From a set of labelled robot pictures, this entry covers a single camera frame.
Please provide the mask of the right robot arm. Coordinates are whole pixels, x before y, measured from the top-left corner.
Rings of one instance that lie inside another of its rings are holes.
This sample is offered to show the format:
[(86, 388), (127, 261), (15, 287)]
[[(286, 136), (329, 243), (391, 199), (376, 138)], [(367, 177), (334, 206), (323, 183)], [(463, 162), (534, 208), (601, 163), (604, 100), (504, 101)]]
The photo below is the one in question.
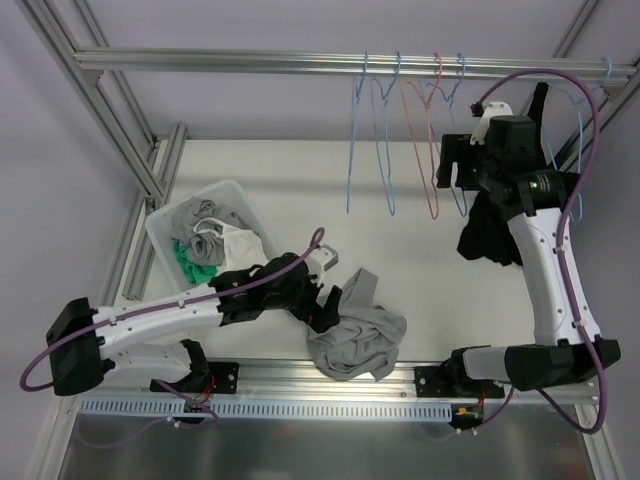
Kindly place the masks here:
[(621, 352), (617, 341), (603, 338), (578, 278), (563, 212), (579, 177), (545, 164), (533, 119), (498, 115), (484, 128), (482, 139), (443, 135), (437, 185), (476, 192), (458, 251), (521, 265), (534, 341), (457, 349), (442, 365), (442, 379), (461, 397), (490, 381), (521, 391), (586, 382)]

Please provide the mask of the blue hanger with black top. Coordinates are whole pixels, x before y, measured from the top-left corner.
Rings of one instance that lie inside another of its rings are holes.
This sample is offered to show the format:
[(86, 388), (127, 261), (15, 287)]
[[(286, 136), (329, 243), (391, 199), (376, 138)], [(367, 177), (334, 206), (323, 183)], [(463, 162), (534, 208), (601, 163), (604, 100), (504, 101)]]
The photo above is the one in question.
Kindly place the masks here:
[[(454, 103), (455, 103), (455, 96), (456, 96), (457, 90), (458, 90), (459, 86), (461, 85), (462, 80), (464, 79), (464, 76), (466, 74), (466, 59), (461, 53), (459, 53), (457, 55), (457, 57), (458, 57), (458, 60), (462, 62), (462, 73), (459, 75), (458, 79), (456, 80), (456, 83), (454, 84), (454, 86), (452, 87), (452, 89), (451, 89), (451, 91), (449, 93), (447, 93), (440, 86), (444, 64), (443, 64), (442, 55), (439, 52), (435, 52), (434, 53), (434, 58), (438, 62), (438, 76), (437, 76), (437, 78), (434, 81), (425, 81), (425, 80), (419, 80), (418, 81), (419, 92), (421, 94), (425, 93), (425, 90), (426, 90), (427, 87), (430, 88), (429, 94), (425, 96), (425, 98), (426, 98), (425, 113), (426, 113), (426, 123), (427, 123), (427, 132), (428, 132), (428, 143), (429, 143), (429, 147), (430, 148), (432, 148), (434, 146), (434, 140), (435, 140), (435, 130), (434, 130), (432, 122), (431, 122), (430, 111), (431, 111), (431, 105), (433, 103), (433, 97), (434, 97), (434, 94), (436, 92), (440, 93), (440, 95), (442, 97), (442, 100), (447, 105), (449, 117), (450, 117), (450, 120), (451, 120), (451, 125), (453, 127), (454, 132), (455, 133), (458, 132), (455, 115), (453, 113), (453, 107), (454, 107)], [(458, 197), (454, 187), (450, 187), (449, 190), (450, 190), (450, 193), (452, 195), (452, 198), (454, 200), (454, 203), (456, 205), (456, 208), (458, 210), (459, 215), (462, 218), (465, 218), (469, 213), (469, 207), (468, 207), (468, 203), (467, 203), (467, 199), (466, 199), (466, 194), (464, 193), (463, 190), (460, 190), (459, 193), (461, 194), (461, 197)]]

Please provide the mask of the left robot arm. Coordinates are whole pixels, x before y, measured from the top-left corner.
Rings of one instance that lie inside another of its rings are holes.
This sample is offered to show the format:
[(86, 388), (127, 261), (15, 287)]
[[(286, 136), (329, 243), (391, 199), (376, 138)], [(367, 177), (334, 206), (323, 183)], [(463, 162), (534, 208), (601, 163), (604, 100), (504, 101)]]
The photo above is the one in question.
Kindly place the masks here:
[[(318, 301), (324, 276), (337, 262), (336, 253), (321, 247), (306, 258), (287, 252), (264, 266), (228, 271), (207, 284), (138, 307), (93, 308), (85, 297), (72, 300), (46, 334), (51, 387), (61, 397), (78, 395), (130, 368), (136, 378), (147, 376), (152, 383), (163, 380), (195, 392), (209, 375), (200, 344), (182, 340), (173, 353), (157, 353), (153, 340), (254, 321), (270, 310), (285, 311), (324, 333), (339, 322), (341, 289), (332, 287), (328, 299)], [(146, 375), (142, 363), (123, 360), (124, 353), (137, 348), (155, 372)]]

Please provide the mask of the green tank top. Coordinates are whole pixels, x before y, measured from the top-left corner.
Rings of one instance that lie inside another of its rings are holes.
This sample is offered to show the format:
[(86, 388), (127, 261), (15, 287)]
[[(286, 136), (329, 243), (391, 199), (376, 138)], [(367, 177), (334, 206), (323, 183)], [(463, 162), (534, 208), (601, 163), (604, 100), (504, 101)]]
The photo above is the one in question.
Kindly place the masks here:
[(210, 265), (199, 265), (187, 258), (187, 248), (178, 240), (173, 241), (174, 257), (185, 277), (191, 285), (209, 283), (217, 274), (217, 267)]

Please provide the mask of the blue wire hanger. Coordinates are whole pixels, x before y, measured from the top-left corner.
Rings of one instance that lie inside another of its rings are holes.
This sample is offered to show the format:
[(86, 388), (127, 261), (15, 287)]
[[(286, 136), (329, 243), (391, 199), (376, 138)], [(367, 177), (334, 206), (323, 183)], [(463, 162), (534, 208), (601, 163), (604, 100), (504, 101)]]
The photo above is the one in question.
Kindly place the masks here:
[(350, 122), (350, 139), (349, 139), (349, 155), (347, 163), (347, 183), (346, 183), (346, 213), (351, 211), (352, 196), (352, 180), (353, 168), (355, 160), (355, 147), (357, 140), (357, 131), (359, 123), (359, 105), (361, 101), (362, 88), (364, 80), (368, 72), (369, 52), (364, 53), (363, 67), (359, 77), (352, 79), (352, 96), (351, 96), (351, 122)]
[(396, 196), (392, 180), (392, 164), (390, 152), (390, 119), (388, 115), (388, 104), (391, 93), (399, 78), (402, 66), (402, 56), (399, 52), (395, 54), (396, 65), (394, 74), (387, 85), (384, 85), (378, 78), (370, 80), (370, 102), (373, 115), (374, 146), (382, 187), (389, 214), (396, 214)]

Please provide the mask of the grey tank top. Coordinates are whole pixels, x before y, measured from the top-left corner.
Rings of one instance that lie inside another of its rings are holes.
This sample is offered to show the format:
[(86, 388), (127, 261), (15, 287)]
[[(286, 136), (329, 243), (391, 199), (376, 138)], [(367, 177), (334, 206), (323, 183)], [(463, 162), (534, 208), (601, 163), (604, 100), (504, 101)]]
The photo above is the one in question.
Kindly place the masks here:
[(187, 259), (197, 265), (220, 266), (224, 261), (223, 224), (248, 230), (235, 210), (210, 199), (191, 197), (170, 215), (171, 237), (186, 248)]
[(377, 285), (377, 275), (356, 271), (342, 289), (339, 323), (307, 334), (310, 358), (325, 376), (348, 381), (369, 374), (380, 381), (393, 372), (407, 320), (374, 303)]

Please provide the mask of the white tank top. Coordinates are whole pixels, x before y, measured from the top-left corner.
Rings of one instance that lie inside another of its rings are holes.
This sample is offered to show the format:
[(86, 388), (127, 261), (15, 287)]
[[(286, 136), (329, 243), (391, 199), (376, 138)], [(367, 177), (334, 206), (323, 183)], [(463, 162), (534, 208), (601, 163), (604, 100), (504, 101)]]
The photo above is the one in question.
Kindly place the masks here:
[(199, 220), (193, 227), (196, 234), (211, 234), (223, 243), (224, 259), (219, 273), (264, 266), (268, 262), (259, 236), (213, 217)]

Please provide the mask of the black tank top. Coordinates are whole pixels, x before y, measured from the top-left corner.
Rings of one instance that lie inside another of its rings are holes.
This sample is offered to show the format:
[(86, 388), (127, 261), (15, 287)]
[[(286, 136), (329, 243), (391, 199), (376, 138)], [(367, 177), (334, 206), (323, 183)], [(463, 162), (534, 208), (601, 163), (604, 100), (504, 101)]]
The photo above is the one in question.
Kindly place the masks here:
[(549, 85), (536, 85), (525, 115), (498, 116), (490, 122), (479, 175), (484, 190), (475, 191), (457, 246), (467, 260), (487, 258), (503, 266), (523, 264), (508, 221), (538, 210), (562, 210), (580, 175), (559, 172), (542, 151), (542, 116)]

